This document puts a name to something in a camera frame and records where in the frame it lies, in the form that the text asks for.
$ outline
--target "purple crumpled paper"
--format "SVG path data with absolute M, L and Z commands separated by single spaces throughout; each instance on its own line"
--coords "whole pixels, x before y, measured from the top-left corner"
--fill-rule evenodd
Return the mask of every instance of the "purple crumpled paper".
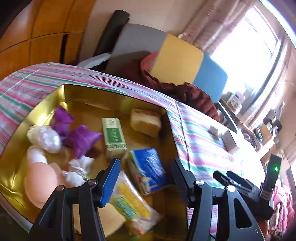
M 69 132 L 70 124 L 75 120 L 75 117 L 66 111 L 63 107 L 58 106 L 54 116 L 50 121 L 50 126 L 60 135 L 63 140 Z
M 102 137 L 102 133 L 90 131 L 85 125 L 80 125 L 66 136 L 63 140 L 63 144 L 72 146 L 74 148 L 75 157 L 79 159 Z

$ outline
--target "pink clothing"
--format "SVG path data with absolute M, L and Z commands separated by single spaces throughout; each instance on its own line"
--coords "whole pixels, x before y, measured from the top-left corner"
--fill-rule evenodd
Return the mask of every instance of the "pink clothing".
M 281 204 L 277 229 L 283 233 L 289 228 L 294 218 L 294 208 L 291 191 L 288 186 L 276 186 L 272 194 L 274 206 Z

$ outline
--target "gold bin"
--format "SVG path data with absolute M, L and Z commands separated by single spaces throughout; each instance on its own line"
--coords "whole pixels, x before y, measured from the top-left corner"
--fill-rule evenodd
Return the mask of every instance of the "gold bin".
M 27 173 L 26 150 L 31 145 L 26 134 L 30 126 L 49 124 L 58 105 L 63 106 L 76 120 L 71 129 L 85 124 L 90 130 L 102 131 L 102 118 L 119 118 L 129 150 L 155 148 L 166 170 L 171 161 L 178 157 L 166 110 L 160 106 L 128 97 L 122 94 L 78 85 L 62 85 L 42 100 L 23 120 L 11 137 L 0 158 L 1 205 L 27 231 L 40 212 L 27 198 L 24 191 L 24 177 Z M 162 116 L 162 129 L 158 138 L 151 138 L 130 127 L 132 108 L 153 110 Z M 94 145 L 99 156 L 94 160 L 89 178 L 95 178 L 100 170 L 106 169 L 104 139 Z M 73 151 L 65 148 L 60 154 L 46 154 L 48 163 L 56 162 L 67 168 Z M 130 177 L 126 162 L 121 168 Z M 179 198 L 175 186 L 143 197 L 147 203 L 163 215 L 163 219 L 140 240 L 184 240 L 187 233 L 186 207 Z M 128 231 L 122 227 L 107 240 L 131 240 Z

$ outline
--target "screw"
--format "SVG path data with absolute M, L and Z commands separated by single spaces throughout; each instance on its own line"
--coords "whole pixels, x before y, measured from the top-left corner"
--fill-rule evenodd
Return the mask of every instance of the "screw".
M 95 185 L 96 184 L 96 179 L 90 179 L 87 181 L 87 184 L 92 186 L 92 185 Z
M 63 185 L 59 185 L 59 186 L 56 187 L 56 190 L 59 191 L 59 192 L 60 191 L 63 191 L 64 190 L 64 186 Z
M 203 180 L 196 180 L 195 183 L 198 185 L 198 186 L 202 186 L 204 185 L 204 181 Z
M 228 190 L 229 192 L 235 192 L 235 186 L 228 186 L 228 187 L 227 187 L 227 190 Z

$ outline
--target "blue plastic packaging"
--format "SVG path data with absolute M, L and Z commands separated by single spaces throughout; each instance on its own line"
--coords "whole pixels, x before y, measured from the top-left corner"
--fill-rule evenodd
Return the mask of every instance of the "blue plastic packaging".
M 130 151 L 129 169 L 141 194 L 150 194 L 167 185 L 167 175 L 154 148 Z

